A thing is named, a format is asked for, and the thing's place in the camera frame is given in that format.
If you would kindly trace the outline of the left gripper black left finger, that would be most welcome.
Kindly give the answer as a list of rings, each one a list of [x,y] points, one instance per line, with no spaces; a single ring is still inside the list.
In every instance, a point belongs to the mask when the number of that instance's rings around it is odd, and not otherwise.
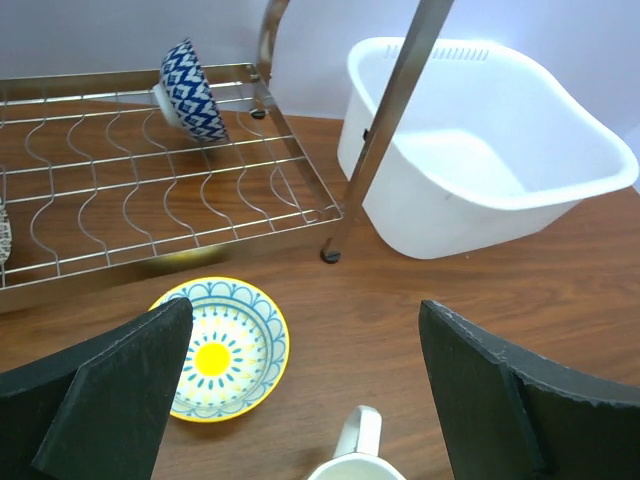
[[[150,478],[192,328],[174,299],[2,373],[2,478]]]

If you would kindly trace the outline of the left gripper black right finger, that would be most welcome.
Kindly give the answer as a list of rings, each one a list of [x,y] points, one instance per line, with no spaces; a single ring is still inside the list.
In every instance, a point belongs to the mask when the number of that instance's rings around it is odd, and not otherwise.
[[[422,353],[457,479],[636,479],[639,390],[542,357],[432,300]]]

